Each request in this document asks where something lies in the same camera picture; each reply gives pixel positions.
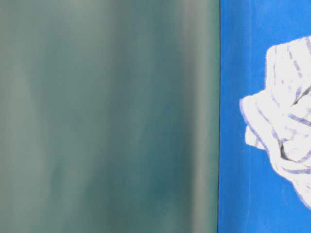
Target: blue board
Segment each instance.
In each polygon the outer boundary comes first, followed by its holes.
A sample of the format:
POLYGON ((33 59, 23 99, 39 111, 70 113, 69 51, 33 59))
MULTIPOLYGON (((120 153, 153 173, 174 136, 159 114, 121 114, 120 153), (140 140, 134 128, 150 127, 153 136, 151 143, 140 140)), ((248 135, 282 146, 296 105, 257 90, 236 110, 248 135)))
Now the blue board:
POLYGON ((311 1, 221 1, 219 233, 309 232, 311 210, 245 143, 239 99, 264 89, 265 55, 311 34, 311 1))

